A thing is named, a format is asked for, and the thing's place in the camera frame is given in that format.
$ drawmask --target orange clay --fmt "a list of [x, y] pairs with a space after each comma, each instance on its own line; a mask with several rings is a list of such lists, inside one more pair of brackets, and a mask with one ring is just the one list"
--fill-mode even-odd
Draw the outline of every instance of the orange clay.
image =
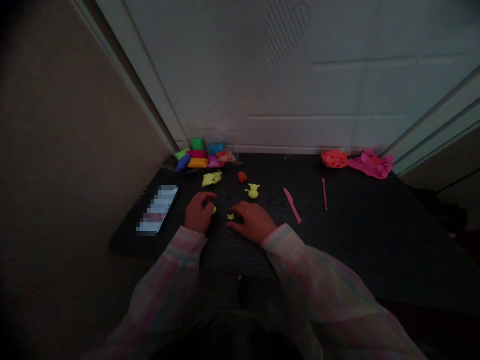
[[247, 174], [244, 173], [243, 171], [238, 173], [238, 181], [240, 181], [242, 184], [248, 181], [248, 179], [249, 178], [247, 177]]

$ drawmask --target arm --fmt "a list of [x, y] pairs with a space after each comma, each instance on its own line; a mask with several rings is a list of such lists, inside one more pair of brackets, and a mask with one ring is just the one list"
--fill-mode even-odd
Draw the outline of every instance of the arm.
[[399, 321], [360, 277], [332, 256], [306, 246], [287, 224], [260, 244], [292, 306], [319, 324], [336, 358], [425, 359]]
[[149, 357], [169, 333], [183, 322], [185, 306], [193, 297], [199, 275], [200, 255], [207, 243], [217, 197], [200, 192], [186, 209], [181, 226], [155, 265], [136, 286], [127, 315], [101, 349], [87, 356], [94, 359]]

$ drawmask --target yellow clay figure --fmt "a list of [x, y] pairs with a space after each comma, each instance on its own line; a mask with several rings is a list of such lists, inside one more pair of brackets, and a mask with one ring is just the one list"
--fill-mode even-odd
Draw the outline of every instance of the yellow clay figure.
[[250, 197], [250, 199], [255, 200], [256, 198], [259, 197], [259, 191], [258, 190], [259, 190], [260, 185], [248, 184], [248, 186], [250, 187], [250, 190], [245, 189], [245, 191], [248, 192], [248, 196]]

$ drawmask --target door panel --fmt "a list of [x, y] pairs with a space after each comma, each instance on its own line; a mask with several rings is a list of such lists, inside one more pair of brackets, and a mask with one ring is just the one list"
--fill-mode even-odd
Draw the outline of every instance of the door panel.
[[208, 141], [381, 151], [480, 64], [473, 1], [125, 2]]

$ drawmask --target black table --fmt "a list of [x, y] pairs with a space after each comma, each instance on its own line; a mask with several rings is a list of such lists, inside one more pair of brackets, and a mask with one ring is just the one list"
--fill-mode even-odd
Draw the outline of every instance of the black table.
[[[288, 223], [307, 245], [342, 261], [377, 299], [480, 315], [480, 269], [395, 175], [378, 180], [349, 167], [329, 169], [313, 155], [242, 154], [241, 160], [243, 165], [223, 169], [220, 183], [204, 188], [202, 173], [173, 177], [159, 171], [113, 236], [111, 251], [156, 261], [184, 223], [192, 197], [210, 191], [218, 195], [218, 211], [200, 266], [276, 279], [265, 252], [226, 227], [229, 208], [252, 201], [247, 184], [260, 184], [256, 203], [277, 225]], [[241, 171], [248, 176], [244, 184], [237, 177]], [[156, 236], [137, 236], [136, 224], [158, 185], [178, 186], [177, 200]], [[301, 225], [284, 188], [293, 196]]]

